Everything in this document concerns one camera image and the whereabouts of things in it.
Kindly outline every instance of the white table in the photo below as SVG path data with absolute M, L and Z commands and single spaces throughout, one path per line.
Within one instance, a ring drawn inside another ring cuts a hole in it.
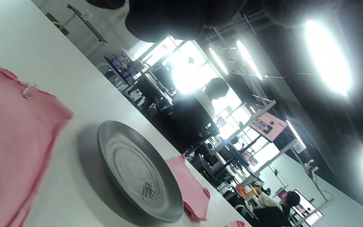
M 25 227 L 136 226 L 119 215 L 124 210 L 114 212 L 109 208 L 115 209 L 119 199 L 103 176 L 93 148 L 95 126 L 109 119 L 124 122 L 146 137 L 165 159 L 179 155 L 176 149 L 30 0 L 0 0 L 0 65 L 23 81 L 56 95 L 75 113 L 56 141 L 54 156 Z M 87 174 L 83 170 L 85 163 Z M 235 220 L 244 221 L 188 166 L 197 180 L 210 189 L 208 221 L 192 224 L 183 215 L 176 223 L 160 226 L 223 227 Z M 90 181 L 91 176 L 87 176 L 93 173 L 99 174 Z M 94 190 L 96 184 L 100 184 L 99 195 Z

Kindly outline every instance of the ceiling light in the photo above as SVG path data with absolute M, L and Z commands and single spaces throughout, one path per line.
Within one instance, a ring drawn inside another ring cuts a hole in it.
M 219 59 L 219 57 L 217 56 L 217 54 L 211 48 L 209 48 L 209 52 L 211 52 L 212 57 L 215 59 L 216 63 L 222 69 L 222 71 L 224 73 L 226 73 L 226 75 L 229 75 L 228 70 L 226 70 L 226 67 L 224 66 L 224 64 L 222 63 L 222 61 Z
M 347 95 L 351 76 L 337 43 L 327 30 L 316 21 L 305 25 L 308 47 L 323 80 L 334 91 Z
M 295 137 L 298 139 L 298 141 L 301 143 L 301 145 L 306 149 L 305 144 L 303 143 L 302 139 L 299 137 L 297 131 L 294 128 L 294 126 L 292 126 L 291 122 L 289 122 L 288 120 L 286 120 L 286 122 L 288 123 L 288 126 L 291 129 L 291 131 L 294 133 Z
M 240 41 L 237 41 L 236 44 L 238 45 L 239 51 L 243 56 L 243 59 L 250 65 L 258 79 L 262 80 L 262 76 L 258 71 L 255 62 L 253 61 L 252 57 L 250 56 L 249 52 L 246 50 L 245 46 Z

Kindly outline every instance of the poster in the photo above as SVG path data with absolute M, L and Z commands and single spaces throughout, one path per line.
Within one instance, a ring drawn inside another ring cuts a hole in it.
M 252 165 L 255 166 L 258 164 L 256 158 L 248 151 L 245 151 L 242 156 Z
M 288 126 L 288 123 L 266 112 L 250 126 L 268 141 L 273 142 Z

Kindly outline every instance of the round metal plate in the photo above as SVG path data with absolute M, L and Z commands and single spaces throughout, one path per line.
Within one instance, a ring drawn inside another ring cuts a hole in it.
M 120 122 L 101 124 L 98 139 L 107 170 L 124 195 L 154 218 L 177 221 L 183 212 L 182 194 L 156 149 Z

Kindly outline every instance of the pink napkin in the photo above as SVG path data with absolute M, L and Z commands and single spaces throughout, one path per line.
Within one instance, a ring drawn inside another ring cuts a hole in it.
M 208 189 L 201 186 L 184 163 L 186 158 L 178 156 L 166 160 L 167 165 L 176 178 L 184 209 L 193 221 L 206 221 L 206 213 L 210 194 Z
M 243 221 L 234 221 L 226 227 L 245 227 L 245 225 L 246 224 Z
M 55 96 L 33 87 L 28 100 L 25 88 L 0 67 L 0 227 L 23 225 L 54 141 L 72 118 Z

